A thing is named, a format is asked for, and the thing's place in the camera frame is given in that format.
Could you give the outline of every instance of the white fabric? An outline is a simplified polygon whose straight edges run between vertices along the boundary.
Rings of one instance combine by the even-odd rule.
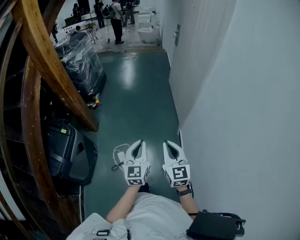
[[[191,239],[185,235],[191,224],[192,219],[179,203],[162,196],[138,193],[131,213],[125,219],[114,222],[111,234],[103,239],[127,240],[129,229],[132,240],[187,240]],[[101,239],[95,234],[108,229],[109,225],[110,223],[93,213],[67,240]]]
[[[116,16],[114,16],[113,18],[120,20],[121,19],[121,15],[120,15],[120,13],[118,11],[122,10],[121,4],[119,4],[117,2],[112,2],[110,5],[113,8],[114,12],[116,13]]]

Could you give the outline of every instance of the shoe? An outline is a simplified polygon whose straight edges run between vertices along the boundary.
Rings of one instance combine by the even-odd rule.
[[[115,42],[116,44],[122,44],[124,43],[124,41],[120,41],[120,42]]]

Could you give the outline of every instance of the plastic wrap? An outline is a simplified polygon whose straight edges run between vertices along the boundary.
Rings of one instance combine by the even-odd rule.
[[[97,94],[103,68],[86,33],[68,35],[55,45],[68,75],[82,96]]]

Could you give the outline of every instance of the wristwatch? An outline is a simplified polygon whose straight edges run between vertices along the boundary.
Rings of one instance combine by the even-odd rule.
[[[176,190],[178,196],[184,196],[184,195],[187,195],[189,193],[192,193],[192,190],[189,188],[189,185],[187,185],[187,190],[184,190],[184,191],[178,191]]]

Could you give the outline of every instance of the door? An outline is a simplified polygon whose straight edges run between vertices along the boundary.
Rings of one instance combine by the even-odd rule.
[[[217,58],[235,3],[236,0],[181,0],[179,40],[169,79],[180,128]]]

